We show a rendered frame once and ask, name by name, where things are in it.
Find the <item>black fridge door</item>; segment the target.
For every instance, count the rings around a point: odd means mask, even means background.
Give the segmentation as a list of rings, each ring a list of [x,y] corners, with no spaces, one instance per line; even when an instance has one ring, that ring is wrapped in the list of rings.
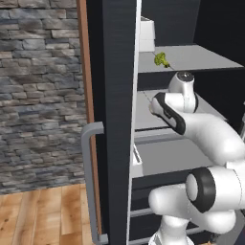
[[[133,89],[141,0],[87,0],[102,230],[127,245]]]

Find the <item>green broccoli floret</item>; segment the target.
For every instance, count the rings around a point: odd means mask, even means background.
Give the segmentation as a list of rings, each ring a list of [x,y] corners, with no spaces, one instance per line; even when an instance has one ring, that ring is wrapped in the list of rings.
[[[161,52],[159,54],[157,54],[154,58],[154,63],[159,66],[161,64],[164,65],[165,68],[169,67],[169,63],[166,60],[166,54],[164,52]]]

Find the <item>black open fridge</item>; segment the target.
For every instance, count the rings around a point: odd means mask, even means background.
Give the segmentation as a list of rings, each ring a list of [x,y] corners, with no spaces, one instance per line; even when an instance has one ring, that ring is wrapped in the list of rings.
[[[200,0],[199,12],[194,31],[193,43],[200,45],[208,51],[219,56],[224,56],[231,61],[238,62],[244,68],[196,68],[192,70],[197,78],[195,89],[201,98],[208,102],[215,110],[225,117],[228,124],[239,134],[241,132],[242,117],[245,114],[245,0]],[[165,81],[161,81],[160,74],[139,74],[138,91],[153,91],[167,88],[173,72],[163,75]],[[179,184],[187,177],[187,170],[171,173],[159,173],[152,176],[139,177],[133,180],[133,210],[146,209],[146,195],[153,188],[166,184]],[[243,229],[239,234],[232,232],[215,238],[214,234],[202,232],[192,234],[195,242],[204,242],[206,239],[217,241],[217,245],[245,245],[245,216],[238,212],[241,224],[237,228]],[[133,218],[133,224],[139,224],[145,229],[146,234],[153,232],[153,221],[160,218],[148,214],[146,217]],[[132,230],[132,239],[140,239],[140,230]]]

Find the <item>brown wooden cabinet panel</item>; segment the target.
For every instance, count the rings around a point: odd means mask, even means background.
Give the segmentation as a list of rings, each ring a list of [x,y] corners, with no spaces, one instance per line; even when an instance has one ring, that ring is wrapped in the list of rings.
[[[80,41],[80,56],[81,56],[81,66],[82,66],[82,80],[84,83],[87,122],[93,123],[95,120],[94,120],[94,103],[93,103],[86,0],[77,0],[77,12],[78,12],[78,30],[79,30],[79,41]],[[101,217],[100,217],[100,189],[99,189],[98,161],[97,161],[95,136],[91,137],[90,146],[91,146],[92,172],[93,172],[93,181],[94,181],[97,231],[99,234],[102,234]]]

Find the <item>white carton box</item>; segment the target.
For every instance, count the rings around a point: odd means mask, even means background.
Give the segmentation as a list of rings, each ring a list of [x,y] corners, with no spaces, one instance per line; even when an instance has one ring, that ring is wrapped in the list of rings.
[[[154,21],[147,19],[146,17],[141,17],[140,51],[141,52],[155,51]]]

